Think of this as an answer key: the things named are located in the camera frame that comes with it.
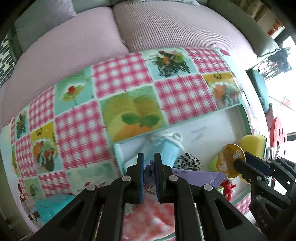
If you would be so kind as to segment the red pink yarn scrunchie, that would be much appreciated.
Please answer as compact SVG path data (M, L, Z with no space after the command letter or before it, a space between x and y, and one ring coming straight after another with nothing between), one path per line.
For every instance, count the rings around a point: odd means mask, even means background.
M233 184L231 180L225 180L220 185L223 187L223 196L230 201L232 199L232 194L234 193L234 188L237 186L236 184Z

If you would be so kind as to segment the round orange tin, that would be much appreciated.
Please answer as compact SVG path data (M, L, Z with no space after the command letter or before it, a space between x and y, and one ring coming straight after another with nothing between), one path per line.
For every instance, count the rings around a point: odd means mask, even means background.
M223 172L228 178L236 178L239 172L234 168L234 161L245 161L245 153L236 144L227 144L217 155L216 168L218 171Z

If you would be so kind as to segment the yellow green sponge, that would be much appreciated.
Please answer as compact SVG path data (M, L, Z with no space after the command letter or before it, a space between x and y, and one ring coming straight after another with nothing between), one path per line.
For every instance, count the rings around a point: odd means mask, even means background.
M267 138L263 135L246 135L239 142L238 145L244 152L264 159Z

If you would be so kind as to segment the purple cartoon packet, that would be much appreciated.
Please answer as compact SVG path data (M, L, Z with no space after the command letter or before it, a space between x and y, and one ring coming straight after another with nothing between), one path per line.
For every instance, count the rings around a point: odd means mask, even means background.
M152 195L157 194L156 182L154 176L153 162L147 165L144 169L144 189L147 193ZM185 169L172 168L174 175L185 179L189 184L202 187L205 184L210 184L214 188L218 188L226 178L226 174L222 172L205 172L205 171L192 171Z

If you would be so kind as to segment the pink white fluffy towel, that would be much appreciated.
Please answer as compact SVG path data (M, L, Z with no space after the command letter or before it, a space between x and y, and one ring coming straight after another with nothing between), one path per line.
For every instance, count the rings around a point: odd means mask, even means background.
M142 204L128 204L122 240L157 240L175 231L174 206L147 198Z

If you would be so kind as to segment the leopard print scrunchie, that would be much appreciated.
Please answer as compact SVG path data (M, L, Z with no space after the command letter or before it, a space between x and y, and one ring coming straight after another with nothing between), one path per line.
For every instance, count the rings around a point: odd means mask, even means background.
M183 153L177 158L173 167L177 169L200 171L201 163L200 160L192 154Z

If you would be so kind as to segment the light blue face mask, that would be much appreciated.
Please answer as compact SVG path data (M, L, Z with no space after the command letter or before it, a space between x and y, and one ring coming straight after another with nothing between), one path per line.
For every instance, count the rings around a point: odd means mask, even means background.
M151 164L155 153L160 153L163 163L172 167L177 157L184 152L182 141L180 133L161 131L114 144L119 170L125 174L128 167L137 163L139 153L144 154L144 166Z

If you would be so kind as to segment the green tissue pack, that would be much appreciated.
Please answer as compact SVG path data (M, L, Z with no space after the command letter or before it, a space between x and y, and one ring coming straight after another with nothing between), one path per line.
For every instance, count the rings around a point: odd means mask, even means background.
M223 188L222 186L220 186L220 187L217 188L217 191L218 191L220 194L223 194L224 188Z

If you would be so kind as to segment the light green cloth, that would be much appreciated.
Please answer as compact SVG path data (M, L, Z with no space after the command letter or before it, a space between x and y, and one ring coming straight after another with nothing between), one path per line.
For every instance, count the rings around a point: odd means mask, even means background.
M211 172L220 172L219 166L221 165L221 159L217 154L208 165L208 170Z

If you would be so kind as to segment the teal shallow tray box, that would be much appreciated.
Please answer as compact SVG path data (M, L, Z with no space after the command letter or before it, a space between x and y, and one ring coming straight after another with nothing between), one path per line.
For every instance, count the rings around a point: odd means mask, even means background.
M150 135L160 131L181 134L185 152L200 160L203 171L208 170L208 165L225 145L236 144L242 137L251 134L243 105L218 110L115 143L114 153L121 173L125 172L122 164L140 153Z

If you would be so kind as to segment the checkered picture tablecloth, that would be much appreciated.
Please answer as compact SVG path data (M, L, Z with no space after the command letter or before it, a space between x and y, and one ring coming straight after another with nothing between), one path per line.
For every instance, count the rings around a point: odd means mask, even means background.
M119 173L115 143L243 105L251 133L257 120L243 88L245 71L227 51L166 48L89 66L49 87L1 129L4 170L20 219L22 207L55 194L78 194Z

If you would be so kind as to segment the patterned curtain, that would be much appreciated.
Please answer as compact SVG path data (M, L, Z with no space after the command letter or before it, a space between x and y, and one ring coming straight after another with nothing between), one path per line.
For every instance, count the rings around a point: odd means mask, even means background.
M232 0L234 4L252 17L273 39L284 29L279 18L262 2L258 0Z

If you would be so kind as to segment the black white patterned cushion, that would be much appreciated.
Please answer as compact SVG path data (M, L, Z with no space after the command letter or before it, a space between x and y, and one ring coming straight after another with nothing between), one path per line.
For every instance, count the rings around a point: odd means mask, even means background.
M0 87L11 77L15 63L10 50L8 36L6 35L0 47Z

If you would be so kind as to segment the grey sofa with pink seat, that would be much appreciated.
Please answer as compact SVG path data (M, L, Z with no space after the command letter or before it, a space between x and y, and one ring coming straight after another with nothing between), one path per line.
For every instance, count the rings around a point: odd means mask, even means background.
M15 67L1 87L1 124L47 87L89 65L168 47L219 48L250 68L279 46L231 1L72 1L77 16L22 51L7 35Z

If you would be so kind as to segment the purple cushion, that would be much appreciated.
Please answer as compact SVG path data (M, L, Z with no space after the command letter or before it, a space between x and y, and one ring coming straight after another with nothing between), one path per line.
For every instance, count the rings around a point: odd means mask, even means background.
M76 16L72 1L35 1L14 23L22 51L25 52L44 34Z

